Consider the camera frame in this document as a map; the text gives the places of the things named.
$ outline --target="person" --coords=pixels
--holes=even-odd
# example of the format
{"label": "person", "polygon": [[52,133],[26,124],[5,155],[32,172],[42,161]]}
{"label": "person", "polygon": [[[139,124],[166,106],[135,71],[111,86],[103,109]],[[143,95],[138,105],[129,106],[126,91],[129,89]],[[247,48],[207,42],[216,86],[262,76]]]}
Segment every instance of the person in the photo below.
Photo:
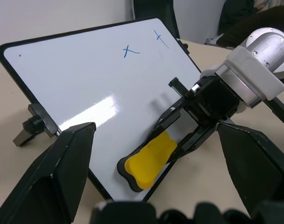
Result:
{"label": "person", "polygon": [[225,32],[217,40],[216,44],[220,47],[236,48],[246,38],[248,38],[251,33],[253,33],[257,29],[264,27],[270,27],[284,31],[284,6],[276,6],[252,16],[244,17],[241,21],[237,22],[231,27],[222,25],[222,28],[224,28]]}
{"label": "person", "polygon": [[261,11],[267,5],[267,1],[256,7],[254,7],[254,4],[255,0],[226,0],[220,18],[219,35],[225,33],[238,22]]}

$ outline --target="wall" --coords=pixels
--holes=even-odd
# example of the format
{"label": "wall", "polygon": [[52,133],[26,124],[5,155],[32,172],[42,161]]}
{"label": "wall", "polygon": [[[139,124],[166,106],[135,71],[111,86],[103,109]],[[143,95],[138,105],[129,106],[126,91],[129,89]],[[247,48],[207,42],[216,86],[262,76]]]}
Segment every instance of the wall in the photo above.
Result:
{"label": "wall", "polygon": [[195,43],[205,43],[215,37],[225,0],[174,0],[174,10],[180,37]]}
{"label": "wall", "polygon": [[131,0],[0,0],[0,45],[131,19]]}

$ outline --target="whiteboard frame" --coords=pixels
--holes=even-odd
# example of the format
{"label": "whiteboard frame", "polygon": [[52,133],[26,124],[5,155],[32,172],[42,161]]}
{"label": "whiteboard frame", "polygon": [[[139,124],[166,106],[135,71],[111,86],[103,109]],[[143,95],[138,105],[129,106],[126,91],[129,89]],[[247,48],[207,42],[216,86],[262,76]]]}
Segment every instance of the whiteboard frame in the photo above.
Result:
{"label": "whiteboard frame", "polygon": [[[134,22],[139,22],[139,21],[145,21],[145,20],[150,20],[150,19],[155,19],[155,18],[147,18],[147,19],[140,19],[140,20],[133,20],[133,21],[126,21],[126,22],[120,22],[120,23],[114,23],[114,24],[109,24],[109,25],[104,25],[104,26],[100,26],[100,27],[93,27],[93,28],[87,28],[87,29],[81,29],[81,30],[76,30],[76,31],[70,31],[67,33],[61,33],[61,34],[55,34],[55,35],[49,35],[49,36],[43,36],[43,37],[38,37],[38,38],[34,38],[34,39],[28,39],[28,40],[23,40],[23,41],[18,41],[18,42],[11,42],[11,43],[5,43],[2,44],[0,46],[0,62],[1,64],[4,66],[4,68],[6,69],[6,71],[9,73],[9,75],[11,76],[11,78],[15,81],[15,83],[18,85],[18,87],[20,88],[20,90],[25,94],[25,96],[28,98],[28,100],[30,101],[30,103],[34,104],[40,104],[39,101],[36,99],[36,97],[34,96],[34,94],[30,91],[30,89],[26,86],[26,84],[23,82],[23,80],[21,79],[21,77],[17,74],[17,72],[14,70],[14,68],[11,66],[11,64],[8,62],[8,60],[5,58],[4,56],[4,52],[7,48],[11,48],[11,47],[16,47],[16,46],[20,46],[20,45],[24,45],[24,44],[30,44],[30,43],[35,43],[35,42],[40,42],[40,41],[45,41],[45,40],[50,40],[50,39],[55,39],[55,38],[60,38],[60,37],[64,37],[64,36],[69,36],[69,35],[76,35],[76,34],[80,34],[80,33],[84,33],[84,32],[90,32],[90,31],[95,31],[95,30],[99,30],[99,29],[104,29],[104,28],[110,28],[110,27],[115,27],[115,26],[121,26],[121,25],[125,25],[128,23],[134,23]],[[199,72],[201,73],[201,70],[199,69],[199,67],[195,64],[195,62],[192,60],[192,58],[189,56],[188,51],[184,48],[184,46],[182,46],[178,40],[174,37],[174,35],[170,32],[170,34],[172,35],[172,37],[177,41],[177,43],[181,46],[182,50],[187,54],[187,56],[189,57],[189,59],[193,62],[193,64],[195,65],[195,67],[199,70]],[[142,201],[147,201],[150,196],[154,193],[154,191],[156,190],[156,188],[159,186],[159,184],[162,182],[162,180],[165,178],[165,176],[167,175],[167,173],[170,171],[170,169],[172,168],[172,166],[174,165],[176,161],[172,162],[169,164],[169,166],[165,169],[165,171],[161,174],[161,176],[157,179],[157,181],[155,182],[155,184],[151,187],[151,189],[149,190],[149,192],[146,194],[146,196],[143,198]],[[88,171],[88,178],[89,180],[92,182],[92,184],[96,187],[96,189],[98,190],[98,192],[102,195],[102,197],[105,200],[108,199],[112,199],[112,197],[110,196],[110,194],[107,192],[107,190],[103,187],[103,185],[101,184],[101,182],[96,178],[96,176],[93,174],[93,172],[90,170]]]}

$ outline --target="beige table surface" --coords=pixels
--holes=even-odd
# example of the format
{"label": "beige table surface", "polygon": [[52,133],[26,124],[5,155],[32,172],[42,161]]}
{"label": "beige table surface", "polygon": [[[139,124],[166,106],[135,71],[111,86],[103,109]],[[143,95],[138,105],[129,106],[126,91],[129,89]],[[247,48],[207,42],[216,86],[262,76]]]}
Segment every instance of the beige table surface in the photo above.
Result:
{"label": "beige table surface", "polygon": [[[186,42],[190,56],[201,70],[220,64],[229,50]],[[284,102],[284,93],[280,95]],[[45,133],[24,147],[16,147],[12,139],[30,117],[29,102],[0,64],[0,206],[33,160],[54,142]],[[236,124],[264,132],[284,152],[284,124],[260,104],[234,115]],[[89,223],[93,205],[102,197],[87,181],[74,223]],[[221,210],[236,208],[245,211],[230,179],[218,134],[213,134],[197,151],[176,162],[151,196],[158,214],[176,208],[191,217],[201,201],[215,203]]]}

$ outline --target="chair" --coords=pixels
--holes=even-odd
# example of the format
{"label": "chair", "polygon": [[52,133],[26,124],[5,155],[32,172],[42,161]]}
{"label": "chair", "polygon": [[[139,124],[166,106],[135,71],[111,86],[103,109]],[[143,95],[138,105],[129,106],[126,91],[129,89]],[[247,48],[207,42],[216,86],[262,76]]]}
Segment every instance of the chair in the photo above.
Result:
{"label": "chair", "polygon": [[173,0],[133,0],[135,19],[159,18],[172,35],[180,39]]}

